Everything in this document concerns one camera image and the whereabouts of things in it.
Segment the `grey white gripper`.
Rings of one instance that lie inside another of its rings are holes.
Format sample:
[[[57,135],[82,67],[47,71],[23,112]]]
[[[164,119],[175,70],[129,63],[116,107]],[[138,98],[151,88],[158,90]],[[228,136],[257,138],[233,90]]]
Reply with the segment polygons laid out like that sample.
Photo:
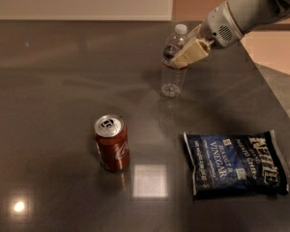
[[[183,69],[206,58],[211,48],[226,48],[237,43],[243,36],[229,3],[224,2],[208,13],[202,25],[197,25],[187,34],[184,47],[170,60],[170,66]]]

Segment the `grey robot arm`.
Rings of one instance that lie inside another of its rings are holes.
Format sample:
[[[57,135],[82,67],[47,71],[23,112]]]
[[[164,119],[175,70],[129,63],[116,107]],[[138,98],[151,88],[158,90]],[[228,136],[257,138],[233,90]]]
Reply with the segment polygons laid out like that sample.
[[[211,49],[226,48],[259,26],[289,17],[290,0],[227,0],[188,33],[183,48],[170,60],[170,65],[183,69],[206,58]]]

